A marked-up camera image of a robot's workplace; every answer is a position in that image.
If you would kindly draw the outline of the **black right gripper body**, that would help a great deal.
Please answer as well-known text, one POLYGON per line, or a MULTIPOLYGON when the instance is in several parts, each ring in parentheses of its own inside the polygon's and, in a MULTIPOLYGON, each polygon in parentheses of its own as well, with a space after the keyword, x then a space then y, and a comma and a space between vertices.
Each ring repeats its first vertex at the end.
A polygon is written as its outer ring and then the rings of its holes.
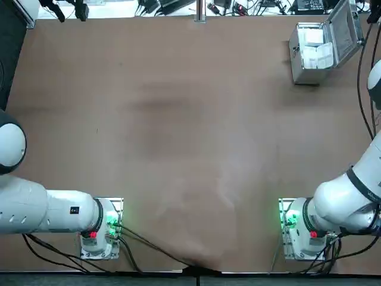
POLYGON ((369 0, 370 15, 367 18, 368 24, 375 24, 380 19, 381 0, 369 0))

